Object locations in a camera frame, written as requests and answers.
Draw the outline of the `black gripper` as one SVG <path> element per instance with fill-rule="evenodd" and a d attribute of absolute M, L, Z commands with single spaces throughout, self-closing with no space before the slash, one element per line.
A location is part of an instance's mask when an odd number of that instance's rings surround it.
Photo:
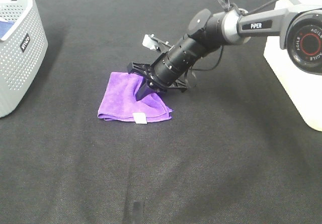
<path fill-rule="evenodd" d="M 186 70 L 178 79 L 173 83 L 167 86 L 165 83 L 162 83 L 159 78 L 154 74 L 154 69 L 152 65 L 144 63 L 130 62 L 127 66 L 127 72 L 129 74 L 137 74 L 143 77 L 142 84 L 136 92 L 136 100 L 141 101 L 143 98 L 149 94 L 155 93 L 165 93 L 168 90 L 179 90 L 184 92 L 188 88 L 196 86 L 196 83 L 188 81 L 188 73 L 191 73 L 194 80 L 196 80 L 195 74 L 192 72 L 192 69 L 189 68 Z"/>

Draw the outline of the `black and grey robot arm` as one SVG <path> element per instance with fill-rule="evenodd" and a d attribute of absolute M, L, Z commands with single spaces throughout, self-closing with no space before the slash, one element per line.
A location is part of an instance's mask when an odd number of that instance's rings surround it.
<path fill-rule="evenodd" d="M 251 37 L 279 37 L 292 62 L 302 71 L 321 74 L 321 8 L 295 5 L 279 10 L 243 14 L 230 9 L 217 14 L 201 10 L 176 44 L 145 35 L 143 45 L 159 52 L 152 64 L 132 62 L 128 72 L 143 77 L 136 100 L 169 89 L 185 91 L 180 80 L 196 61 L 225 45 L 242 45 Z"/>

